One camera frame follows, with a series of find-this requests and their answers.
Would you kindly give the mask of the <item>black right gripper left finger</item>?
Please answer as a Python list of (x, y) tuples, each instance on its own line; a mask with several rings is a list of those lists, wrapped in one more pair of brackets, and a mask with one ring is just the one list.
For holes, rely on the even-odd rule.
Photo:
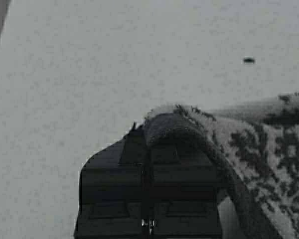
[(76, 239), (140, 239), (143, 126), (89, 158), (79, 176)]

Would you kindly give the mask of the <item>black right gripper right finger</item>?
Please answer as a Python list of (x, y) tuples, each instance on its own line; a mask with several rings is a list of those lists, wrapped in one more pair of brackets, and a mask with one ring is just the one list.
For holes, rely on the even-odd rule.
[(153, 238), (220, 239), (221, 188), (216, 167), (200, 149), (156, 145), (153, 162)]

